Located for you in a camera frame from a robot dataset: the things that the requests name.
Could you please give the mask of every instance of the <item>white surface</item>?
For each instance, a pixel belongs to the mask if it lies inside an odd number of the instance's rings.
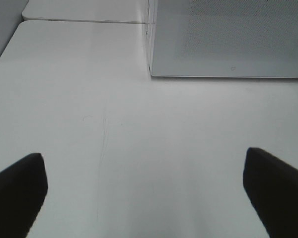
[[[147,21],[148,0],[29,0],[25,20],[66,20],[89,22]]]
[[[0,55],[23,21],[22,11],[27,2],[28,0],[0,0]]]
[[[155,2],[152,75],[298,77],[298,1]]]
[[[29,238],[267,238],[258,146],[298,168],[298,82],[151,79],[140,24],[27,21],[0,59],[0,170],[41,152]]]

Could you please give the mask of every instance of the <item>pencil mark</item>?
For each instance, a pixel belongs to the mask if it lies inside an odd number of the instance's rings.
[[[93,116],[91,116],[91,115],[84,116],[84,117],[83,117],[83,121],[85,121],[86,118],[92,118],[92,117],[93,117]]]
[[[101,177],[101,169],[102,165],[105,159],[105,153],[107,150],[108,145],[108,122],[107,122],[107,109],[104,108],[103,111],[103,140],[102,140],[102,146],[100,151],[100,158],[98,163],[98,181],[97,181],[97,222],[98,222],[98,211],[99,211],[99,187],[100,187],[100,177]]]

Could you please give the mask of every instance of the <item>white table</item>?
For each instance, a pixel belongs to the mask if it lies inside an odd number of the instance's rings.
[[[298,168],[298,81],[150,78],[140,24],[26,21],[0,59],[0,170],[41,152],[30,238],[267,238],[246,149]]]
[[[147,22],[148,0],[29,0],[25,20]]]

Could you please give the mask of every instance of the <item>black object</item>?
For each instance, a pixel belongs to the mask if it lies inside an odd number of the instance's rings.
[[[0,238],[27,236],[47,189],[41,154],[30,154],[0,172]]]
[[[245,191],[270,238],[298,238],[298,170],[260,148],[249,148]]]

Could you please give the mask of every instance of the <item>gray wall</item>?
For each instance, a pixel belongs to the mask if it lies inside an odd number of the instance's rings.
[[[22,11],[27,2],[28,0],[0,0],[0,55],[23,21]]]

